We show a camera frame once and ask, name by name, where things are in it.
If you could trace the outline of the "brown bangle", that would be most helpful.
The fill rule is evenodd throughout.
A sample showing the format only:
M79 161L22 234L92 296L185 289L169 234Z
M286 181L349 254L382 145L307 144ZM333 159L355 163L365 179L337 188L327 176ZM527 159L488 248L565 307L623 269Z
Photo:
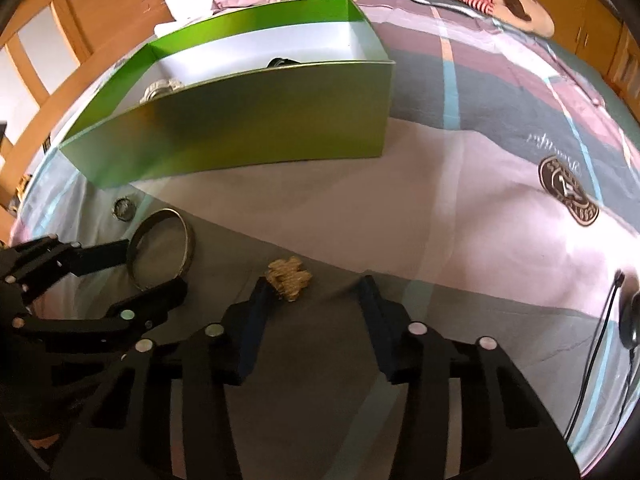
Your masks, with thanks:
M180 212L171 208L154 211L132 234L126 268L134 287L147 290L181 278L192 266L195 235Z

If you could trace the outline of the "gold clover charm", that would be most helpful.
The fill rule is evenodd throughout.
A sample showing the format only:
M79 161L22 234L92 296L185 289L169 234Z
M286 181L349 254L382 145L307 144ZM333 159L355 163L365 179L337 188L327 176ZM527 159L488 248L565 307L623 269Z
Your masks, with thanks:
M288 259L277 259L270 262L266 279L280 297L288 302L293 302L309 285L312 274L304 269L302 260L292 256Z

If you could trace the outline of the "black wrist watch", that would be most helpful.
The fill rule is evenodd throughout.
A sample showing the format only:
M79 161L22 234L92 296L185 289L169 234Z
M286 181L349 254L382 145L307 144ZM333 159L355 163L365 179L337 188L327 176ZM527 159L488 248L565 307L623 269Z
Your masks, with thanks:
M291 60L290 58L273 58L269 61L267 67L268 68L280 68L286 66L295 66L299 65L298 61Z

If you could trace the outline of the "patchwork bed sheet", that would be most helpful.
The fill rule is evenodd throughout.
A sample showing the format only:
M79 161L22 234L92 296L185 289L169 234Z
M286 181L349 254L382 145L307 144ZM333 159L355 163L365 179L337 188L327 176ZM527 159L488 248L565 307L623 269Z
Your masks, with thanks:
M568 437L607 456L639 397L608 296L639 277L639 129L556 47L433 0L355 0L395 62L378 158L138 182L140 214L181 211L196 251L186 304L153 334L189 337L270 261L312 273L270 318L228 392L247 479L384 479L406 390L378 370L354 285L442 336L495 338Z

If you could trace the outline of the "green cardboard box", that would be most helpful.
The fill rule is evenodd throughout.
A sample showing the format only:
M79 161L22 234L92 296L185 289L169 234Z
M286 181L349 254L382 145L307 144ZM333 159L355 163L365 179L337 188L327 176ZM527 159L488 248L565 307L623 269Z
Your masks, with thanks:
M299 65L268 68L273 58ZM272 162L376 157L394 68L352 0L237 10L134 52L60 148L100 188Z

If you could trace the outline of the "wooden wardrobe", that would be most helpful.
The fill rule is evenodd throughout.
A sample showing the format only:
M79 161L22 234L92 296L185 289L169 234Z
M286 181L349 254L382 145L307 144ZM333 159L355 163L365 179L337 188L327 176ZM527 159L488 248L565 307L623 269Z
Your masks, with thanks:
M639 43L606 0L538 0L555 24L553 40L595 68L639 115Z

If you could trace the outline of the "wooden bed frame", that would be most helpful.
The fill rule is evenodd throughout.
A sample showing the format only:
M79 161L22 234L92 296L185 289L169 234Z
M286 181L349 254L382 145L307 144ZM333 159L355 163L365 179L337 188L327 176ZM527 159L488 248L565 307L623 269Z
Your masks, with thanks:
M108 68L169 18L164 0L11 0L1 14L1 238L32 161Z

